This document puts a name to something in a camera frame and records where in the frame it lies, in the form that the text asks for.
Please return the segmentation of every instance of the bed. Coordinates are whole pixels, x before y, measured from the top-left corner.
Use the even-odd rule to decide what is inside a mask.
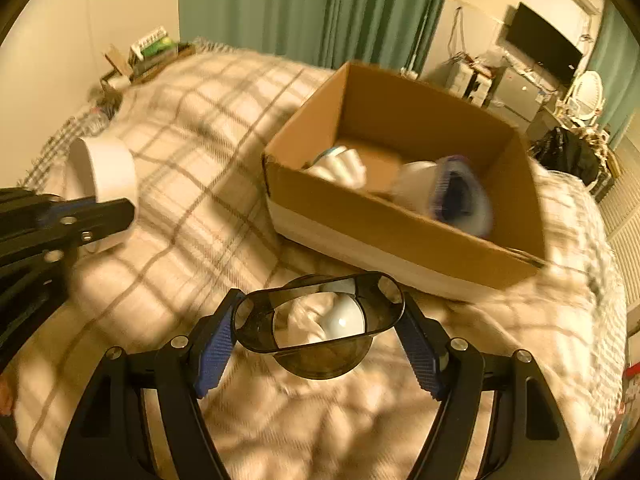
[[[14,359],[18,445],[52,479],[75,406],[111,346],[158,348],[215,311],[229,288],[279,286],[308,273],[353,272],[279,237],[266,208],[260,154],[331,71],[200,42],[202,51],[127,92],[110,118],[70,120],[24,185],[64,194],[77,136],[115,136],[133,154],[140,192],[130,241],[78,262],[70,299]],[[536,357],[558,401],[582,478],[597,469],[622,394],[623,283],[598,209],[576,178],[532,162],[549,264],[481,304],[412,292],[450,336],[479,350]],[[157,403],[146,393],[159,473],[174,478]],[[490,417],[483,394],[462,478],[475,478]],[[417,384],[394,331],[329,381],[297,378],[236,345],[200,407],[231,478],[404,479],[437,403]]]

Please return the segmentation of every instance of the desk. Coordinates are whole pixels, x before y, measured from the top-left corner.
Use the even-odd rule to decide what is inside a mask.
[[[575,128],[575,124],[568,123],[567,121],[567,118],[564,118],[564,120],[557,118],[553,110],[550,110],[546,106],[540,107],[540,110],[538,110],[538,113],[527,128],[527,137],[533,142],[534,140],[544,137],[549,130],[552,130],[556,126],[562,126],[567,129]]]

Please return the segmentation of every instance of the green curtain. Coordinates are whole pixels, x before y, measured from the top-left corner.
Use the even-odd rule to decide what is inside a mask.
[[[587,70],[602,78],[604,97],[600,124],[609,124],[609,144],[615,148],[636,107],[640,106],[640,48],[616,7],[607,0],[593,55]]]
[[[180,36],[337,68],[361,59],[404,66],[427,10],[417,48],[419,72],[442,0],[179,0]]]

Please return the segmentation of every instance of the television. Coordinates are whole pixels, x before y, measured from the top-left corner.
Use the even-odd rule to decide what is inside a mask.
[[[539,14],[520,3],[505,40],[569,86],[582,53]]]

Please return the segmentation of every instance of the open cardboard box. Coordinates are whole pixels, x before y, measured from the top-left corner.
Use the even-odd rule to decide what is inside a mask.
[[[358,150],[367,167],[364,190],[303,171],[335,145]],[[486,240],[384,198],[402,164],[447,155],[468,159],[492,202]],[[486,111],[423,83],[347,63],[276,134],[262,162],[277,232],[419,290],[479,301],[544,264],[524,139]]]

